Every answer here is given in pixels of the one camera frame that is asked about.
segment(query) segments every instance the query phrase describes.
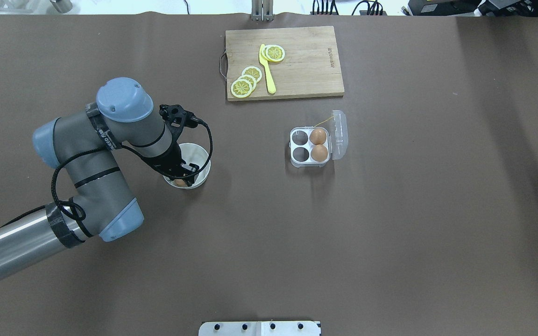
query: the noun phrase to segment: metal bracket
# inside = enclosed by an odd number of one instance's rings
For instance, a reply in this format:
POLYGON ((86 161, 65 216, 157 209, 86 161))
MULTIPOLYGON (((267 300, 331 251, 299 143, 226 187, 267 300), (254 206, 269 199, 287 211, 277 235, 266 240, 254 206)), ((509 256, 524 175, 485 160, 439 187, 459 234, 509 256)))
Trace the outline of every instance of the metal bracket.
POLYGON ((320 321, 205 322, 198 336, 321 336, 320 321))
POLYGON ((273 0, 252 0, 252 21, 273 21, 273 0))

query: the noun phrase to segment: empty egg slot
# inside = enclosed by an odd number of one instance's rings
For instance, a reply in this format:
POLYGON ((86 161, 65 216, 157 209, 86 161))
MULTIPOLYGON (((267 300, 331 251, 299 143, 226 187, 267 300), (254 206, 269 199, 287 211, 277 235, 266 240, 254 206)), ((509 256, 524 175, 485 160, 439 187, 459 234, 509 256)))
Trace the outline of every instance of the empty egg slot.
POLYGON ((305 147, 297 147, 292 152, 292 157, 298 162, 305 162, 310 157, 308 150, 305 147))
POLYGON ((308 134, 305 131, 297 130, 292 134, 292 141, 299 146, 303 146, 308 142, 308 134))

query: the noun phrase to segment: clear plastic egg container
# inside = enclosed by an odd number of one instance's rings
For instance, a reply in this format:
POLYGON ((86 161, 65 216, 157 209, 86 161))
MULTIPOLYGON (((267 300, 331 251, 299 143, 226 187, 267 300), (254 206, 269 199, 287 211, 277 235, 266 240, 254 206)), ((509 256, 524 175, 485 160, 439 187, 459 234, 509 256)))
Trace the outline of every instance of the clear plastic egg container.
POLYGON ((348 124, 344 112, 333 111, 333 120, 327 128, 305 126, 295 127, 290 131, 290 162, 293 166, 322 167, 329 160, 339 160, 344 156, 348 148, 348 124), (327 134, 327 139, 322 144, 327 148, 327 158, 323 161, 312 158, 312 150, 318 145, 311 142, 310 134, 316 128, 323 129, 327 134))

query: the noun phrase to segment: lemon slice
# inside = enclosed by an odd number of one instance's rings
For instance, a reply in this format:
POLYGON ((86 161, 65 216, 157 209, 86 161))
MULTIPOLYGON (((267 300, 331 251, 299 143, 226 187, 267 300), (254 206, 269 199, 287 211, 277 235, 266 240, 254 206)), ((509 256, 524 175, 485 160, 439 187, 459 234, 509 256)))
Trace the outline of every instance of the lemon slice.
POLYGON ((242 75, 251 75, 257 83, 263 78, 263 73, 256 66, 247 66, 242 70, 242 75))
POLYGON ((271 62, 279 62, 286 57, 286 51, 277 44, 265 45, 263 50, 265 58, 271 62))
POLYGON ((252 85, 252 91, 256 89, 256 79, 251 75, 242 75, 238 79, 246 79, 252 85))
POLYGON ((252 85, 247 79, 239 78, 232 83, 231 93, 236 98, 246 98, 252 93, 252 85))

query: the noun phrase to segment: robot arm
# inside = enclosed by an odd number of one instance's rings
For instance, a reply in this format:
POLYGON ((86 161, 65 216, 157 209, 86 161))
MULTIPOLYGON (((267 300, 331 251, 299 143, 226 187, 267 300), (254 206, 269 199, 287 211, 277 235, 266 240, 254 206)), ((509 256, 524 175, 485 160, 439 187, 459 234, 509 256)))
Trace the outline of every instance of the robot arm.
POLYGON ((35 131, 37 153, 56 168, 54 202, 0 228, 0 279, 92 236, 110 242, 142 224, 143 214, 113 149, 128 149, 158 173, 183 179, 189 186, 194 183, 205 166, 182 160, 177 139, 184 127, 203 124, 209 131, 208 126, 179 105, 162 105, 161 116, 152 110, 153 102, 139 83, 116 78, 99 89, 96 102, 85 112, 55 119, 35 131), (61 168, 77 190, 68 201, 58 200, 55 193, 61 168))

